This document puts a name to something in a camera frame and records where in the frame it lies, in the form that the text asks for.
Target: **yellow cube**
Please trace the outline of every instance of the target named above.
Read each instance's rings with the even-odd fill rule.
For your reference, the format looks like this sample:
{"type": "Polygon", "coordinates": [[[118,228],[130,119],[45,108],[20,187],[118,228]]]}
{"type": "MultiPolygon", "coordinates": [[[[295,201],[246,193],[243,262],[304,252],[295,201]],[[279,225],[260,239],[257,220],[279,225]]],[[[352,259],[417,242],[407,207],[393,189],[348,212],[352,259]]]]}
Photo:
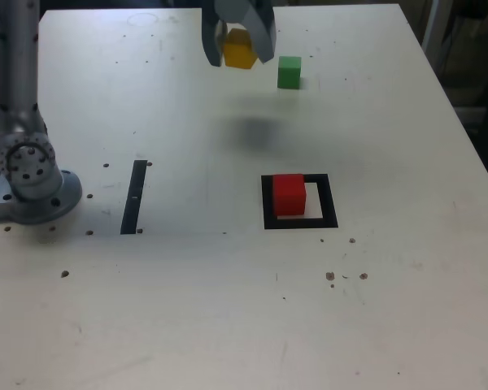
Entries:
{"type": "Polygon", "coordinates": [[[251,47],[250,34],[241,28],[232,29],[224,43],[224,62],[227,67],[251,69],[258,56],[251,47]]]}

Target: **red cube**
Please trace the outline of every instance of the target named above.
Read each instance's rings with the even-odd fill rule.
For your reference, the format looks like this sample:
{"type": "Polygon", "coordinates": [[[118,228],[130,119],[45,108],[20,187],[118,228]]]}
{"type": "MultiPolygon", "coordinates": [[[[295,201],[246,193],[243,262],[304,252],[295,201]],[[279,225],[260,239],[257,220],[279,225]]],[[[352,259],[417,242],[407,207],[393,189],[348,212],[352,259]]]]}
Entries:
{"type": "Polygon", "coordinates": [[[306,186],[303,175],[273,175],[274,215],[303,215],[305,210],[306,186]]]}

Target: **black strip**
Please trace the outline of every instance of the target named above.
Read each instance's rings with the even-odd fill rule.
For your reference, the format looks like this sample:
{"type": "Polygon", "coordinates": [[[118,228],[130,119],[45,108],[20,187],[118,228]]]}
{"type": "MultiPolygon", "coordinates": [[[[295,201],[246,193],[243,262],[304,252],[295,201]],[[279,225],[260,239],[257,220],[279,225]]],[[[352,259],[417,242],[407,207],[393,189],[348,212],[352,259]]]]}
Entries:
{"type": "Polygon", "coordinates": [[[134,160],[132,177],[130,178],[129,194],[124,205],[123,222],[120,234],[136,234],[139,207],[145,185],[146,160],[134,160]]]}
{"type": "Polygon", "coordinates": [[[304,183],[316,183],[322,209],[322,218],[278,219],[273,213],[273,176],[262,176],[262,207],[264,229],[319,229],[337,228],[338,220],[334,209],[333,195],[326,174],[304,175],[304,183]]]}

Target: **green cube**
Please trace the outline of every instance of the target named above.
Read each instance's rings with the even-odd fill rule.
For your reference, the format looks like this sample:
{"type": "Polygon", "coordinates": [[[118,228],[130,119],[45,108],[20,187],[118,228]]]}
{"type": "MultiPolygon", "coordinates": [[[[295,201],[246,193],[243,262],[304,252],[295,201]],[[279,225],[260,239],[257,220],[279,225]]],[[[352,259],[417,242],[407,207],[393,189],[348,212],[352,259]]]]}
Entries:
{"type": "Polygon", "coordinates": [[[278,88],[299,89],[302,59],[300,57],[284,57],[278,59],[278,88]]]}

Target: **metal cylinder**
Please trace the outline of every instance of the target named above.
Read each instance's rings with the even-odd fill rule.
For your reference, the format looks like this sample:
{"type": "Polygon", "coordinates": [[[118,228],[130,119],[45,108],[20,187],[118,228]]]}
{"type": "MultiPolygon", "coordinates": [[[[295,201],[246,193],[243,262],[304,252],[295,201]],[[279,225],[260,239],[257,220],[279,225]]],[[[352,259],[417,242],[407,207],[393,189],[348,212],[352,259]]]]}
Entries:
{"type": "Polygon", "coordinates": [[[0,109],[37,104],[40,0],[0,0],[0,109]]]}

